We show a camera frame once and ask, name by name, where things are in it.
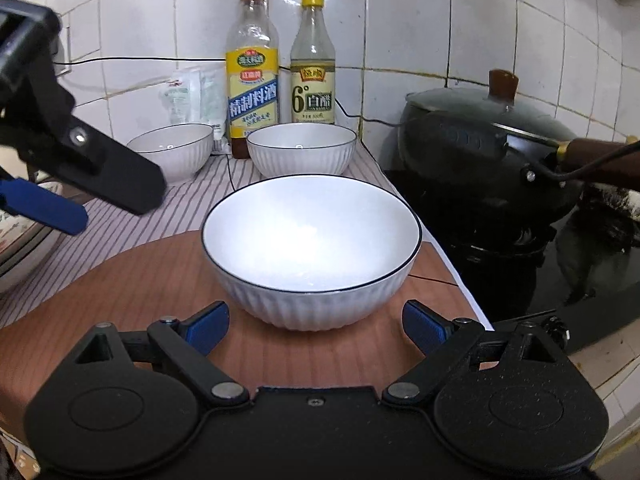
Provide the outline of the patterned plates stack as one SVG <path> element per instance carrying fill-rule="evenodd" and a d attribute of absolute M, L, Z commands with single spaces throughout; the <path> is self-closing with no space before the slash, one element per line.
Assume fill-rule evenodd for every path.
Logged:
<path fill-rule="evenodd" d="M 27 278 L 59 237 L 58 231 L 35 221 L 1 214 L 1 292 Z"/>

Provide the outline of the plastic seasoning packet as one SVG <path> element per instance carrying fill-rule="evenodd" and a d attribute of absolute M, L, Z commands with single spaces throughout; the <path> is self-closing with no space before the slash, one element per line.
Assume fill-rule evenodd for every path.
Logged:
<path fill-rule="evenodd" d="M 176 70 L 163 86 L 160 99 L 171 125 L 209 125 L 214 139 L 213 154 L 231 154 L 224 66 L 199 65 Z"/>

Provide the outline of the black gas stove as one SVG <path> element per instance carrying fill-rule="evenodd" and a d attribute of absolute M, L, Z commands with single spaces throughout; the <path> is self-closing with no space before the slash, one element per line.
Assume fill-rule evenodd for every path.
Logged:
<path fill-rule="evenodd" d="M 588 184 L 552 222 L 446 196 L 405 170 L 386 177 L 498 330 L 532 321 L 575 352 L 639 318 L 639 215 L 630 192 Z"/>

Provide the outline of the black wok with lid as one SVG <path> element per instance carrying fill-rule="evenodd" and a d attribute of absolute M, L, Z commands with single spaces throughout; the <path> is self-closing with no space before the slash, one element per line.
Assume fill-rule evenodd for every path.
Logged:
<path fill-rule="evenodd" d="M 550 223 L 585 183 L 637 191 L 638 143 L 584 139 L 516 96 L 518 77 L 491 70 L 485 89 L 438 88 L 406 97 L 402 168 L 454 212 Z"/>

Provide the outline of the cooking wine bottle yellow label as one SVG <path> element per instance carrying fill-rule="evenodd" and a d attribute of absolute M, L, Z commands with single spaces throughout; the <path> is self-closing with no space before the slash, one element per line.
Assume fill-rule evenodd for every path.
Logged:
<path fill-rule="evenodd" d="M 246 159 L 247 136 L 279 122 L 278 34 L 265 0 L 240 0 L 226 43 L 228 133 L 232 156 Z"/>

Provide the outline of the white vinegar bottle yellow cap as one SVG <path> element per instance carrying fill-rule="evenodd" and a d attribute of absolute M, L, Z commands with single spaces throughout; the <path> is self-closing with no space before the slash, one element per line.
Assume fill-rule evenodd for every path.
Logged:
<path fill-rule="evenodd" d="M 300 24 L 290 53 L 293 122 L 335 122 L 335 48 L 324 21 L 324 0 L 300 2 Z"/>

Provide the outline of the large white ribbed bowl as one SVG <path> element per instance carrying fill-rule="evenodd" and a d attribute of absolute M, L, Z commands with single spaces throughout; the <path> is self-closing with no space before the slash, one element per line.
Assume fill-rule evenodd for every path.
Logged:
<path fill-rule="evenodd" d="M 300 332 L 354 324 L 404 284 L 422 224 L 404 200 L 325 174 L 247 185 L 209 211 L 204 254 L 235 304 Z"/>

